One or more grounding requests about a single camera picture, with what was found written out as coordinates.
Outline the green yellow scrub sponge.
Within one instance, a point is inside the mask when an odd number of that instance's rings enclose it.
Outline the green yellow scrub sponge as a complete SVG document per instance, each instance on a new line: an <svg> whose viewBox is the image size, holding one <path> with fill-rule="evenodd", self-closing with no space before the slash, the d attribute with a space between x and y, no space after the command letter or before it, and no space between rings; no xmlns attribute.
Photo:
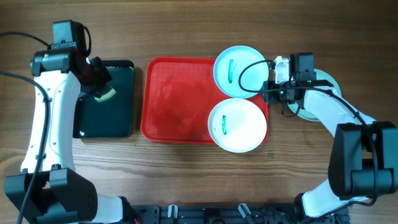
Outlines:
<svg viewBox="0 0 398 224"><path fill-rule="evenodd" d="M112 98L115 94L116 90L113 87L105 85L94 94L94 99L101 103Z"/></svg>

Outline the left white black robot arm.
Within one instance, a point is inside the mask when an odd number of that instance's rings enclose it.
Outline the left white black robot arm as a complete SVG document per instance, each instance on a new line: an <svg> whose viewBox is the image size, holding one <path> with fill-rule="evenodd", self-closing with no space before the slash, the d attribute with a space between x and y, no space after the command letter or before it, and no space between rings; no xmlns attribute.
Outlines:
<svg viewBox="0 0 398 224"><path fill-rule="evenodd" d="M21 173L6 178L4 191L29 223L139 223L124 197L99 195L75 172L72 155L75 105L83 86L97 87L108 67L128 60L88 61L73 49L37 52L32 59L36 102L30 147Z"/></svg>

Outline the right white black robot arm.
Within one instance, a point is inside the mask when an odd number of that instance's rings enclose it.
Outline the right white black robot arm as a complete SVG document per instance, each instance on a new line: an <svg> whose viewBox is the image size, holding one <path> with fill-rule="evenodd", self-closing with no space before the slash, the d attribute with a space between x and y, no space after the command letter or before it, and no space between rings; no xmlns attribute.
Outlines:
<svg viewBox="0 0 398 224"><path fill-rule="evenodd" d="M397 128L376 121L336 95L327 80L265 81L266 103L298 103L333 135L328 178L295 198L295 216L316 222L352 205L370 207L397 191Z"/></svg>

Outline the white plate bottom stained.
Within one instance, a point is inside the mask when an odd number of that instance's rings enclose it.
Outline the white plate bottom stained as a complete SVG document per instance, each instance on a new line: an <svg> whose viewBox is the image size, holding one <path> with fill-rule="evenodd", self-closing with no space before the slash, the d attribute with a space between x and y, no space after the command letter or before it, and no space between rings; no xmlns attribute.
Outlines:
<svg viewBox="0 0 398 224"><path fill-rule="evenodd" d="M230 98L218 103L208 117L208 131L214 142L233 153L257 148L267 134L267 119L253 102Z"/></svg>

